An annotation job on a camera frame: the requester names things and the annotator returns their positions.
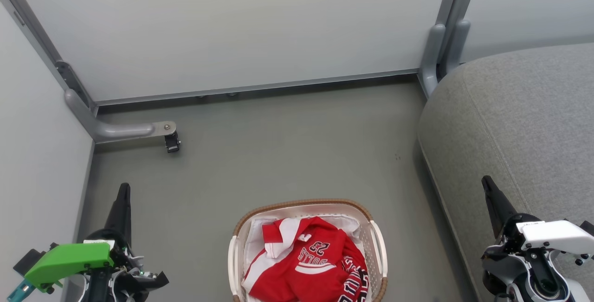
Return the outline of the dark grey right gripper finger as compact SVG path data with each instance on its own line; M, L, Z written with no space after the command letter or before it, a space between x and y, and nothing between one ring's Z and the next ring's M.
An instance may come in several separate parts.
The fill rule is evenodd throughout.
M483 176L481 182L494 237L513 238L517 234L518 212L491 176Z

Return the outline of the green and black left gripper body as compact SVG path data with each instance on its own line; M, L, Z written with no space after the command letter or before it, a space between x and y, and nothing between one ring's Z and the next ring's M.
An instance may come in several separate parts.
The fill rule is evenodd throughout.
M131 245L121 247L108 230L100 229L82 243L53 244L51 251L27 272L24 279L47 293L52 285L66 277L102 268L140 268L140 258L134 256Z

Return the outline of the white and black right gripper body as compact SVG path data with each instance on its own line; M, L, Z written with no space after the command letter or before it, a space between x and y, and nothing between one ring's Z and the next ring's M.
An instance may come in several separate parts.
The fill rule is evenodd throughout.
M525 263L552 262L561 253L572 255L582 266L594 261L594 237L569 220L528 220L518 214L517 234L501 236L502 252L520 258Z

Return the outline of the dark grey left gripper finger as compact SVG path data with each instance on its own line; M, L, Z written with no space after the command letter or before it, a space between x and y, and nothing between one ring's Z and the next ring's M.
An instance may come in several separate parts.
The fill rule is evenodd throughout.
M131 187L123 182L112 203L104 229L108 230L121 247L129 247L131 242Z

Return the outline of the grey fabric sofa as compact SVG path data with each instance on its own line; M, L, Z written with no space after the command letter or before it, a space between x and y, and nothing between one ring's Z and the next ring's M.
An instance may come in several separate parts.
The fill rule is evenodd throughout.
M496 240L482 177L518 212L594 224L594 43L501 53L458 66L420 117L418 139L479 302Z

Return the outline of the white laundry basket brown rim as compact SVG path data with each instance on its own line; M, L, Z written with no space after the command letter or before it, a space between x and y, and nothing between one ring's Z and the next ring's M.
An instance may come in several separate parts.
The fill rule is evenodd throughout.
M369 301L381 302L387 290L387 250L379 226L363 205L349 199L303 199L262 206L244 215L235 226L227 252L227 273L232 302L248 302L246 291L240 282L248 264L257 255L246 252L254 230L252 222L270 222L283 218L344 217L358 222L355 244L365 256L369 270Z

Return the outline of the grey partition foot bracket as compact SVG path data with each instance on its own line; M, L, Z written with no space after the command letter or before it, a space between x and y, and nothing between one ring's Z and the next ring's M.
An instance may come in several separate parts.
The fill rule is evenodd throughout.
M111 124L97 119L72 89L64 93L65 103L97 144L163 137L177 132L175 122L148 122L138 124Z

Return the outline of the grey double partition post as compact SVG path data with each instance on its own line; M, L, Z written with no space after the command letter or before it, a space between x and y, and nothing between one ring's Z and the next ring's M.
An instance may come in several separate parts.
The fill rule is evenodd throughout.
M430 97L439 81L460 65L471 23L465 15L471 0L442 0L435 25L422 55L418 80L425 97Z

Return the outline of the grey partition bottom rail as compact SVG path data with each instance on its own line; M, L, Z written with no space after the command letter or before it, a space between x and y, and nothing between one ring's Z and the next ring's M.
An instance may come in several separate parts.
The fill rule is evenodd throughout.
M299 86L309 86L309 85L318 85L318 84L336 84L336 83L356 81L356 80L367 80L367 79L375 79L375 78L383 78L383 77L417 74L419 71L420 71L419 69L404 69L404 70L399 70L399 71L373 72L373 73L369 73L369 74L319 78L319 79L292 81L292 82L284 82L284 83L277 83L277 84L260 84L260 85L250 85L250 86L243 86L243 87L237 87L237 88L186 91L186 92L181 92L181 93L171 93L171 94L161 94L161 95L152 95L152 96L140 96L140 97L132 97L132 98L102 100L102 101L96 101L95 104L98 107L108 107L108 106L123 105L123 104L130 104L130 103L150 103L150 102L154 102L154 101L182 99L182 98L198 97L198 96L241 93L244 91L284 89L284 88L294 88L294 87L299 87Z

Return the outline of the grey slanted partition post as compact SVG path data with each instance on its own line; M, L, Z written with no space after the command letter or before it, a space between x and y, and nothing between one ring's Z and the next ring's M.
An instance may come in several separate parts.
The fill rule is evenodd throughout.
M17 19L17 22L19 22L26 31L32 34L32 39L40 46L42 55L48 57L49 63L51 64L50 69L56 70L62 77L58 82L65 84L66 88L75 91L86 107L91 110L91 113L96 116L96 103L91 99L91 96L76 75L73 67L63 59L53 42L51 42L50 37L45 29L43 29L42 24L34 14L28 2L26 0L8 1L13 7L13 14Z

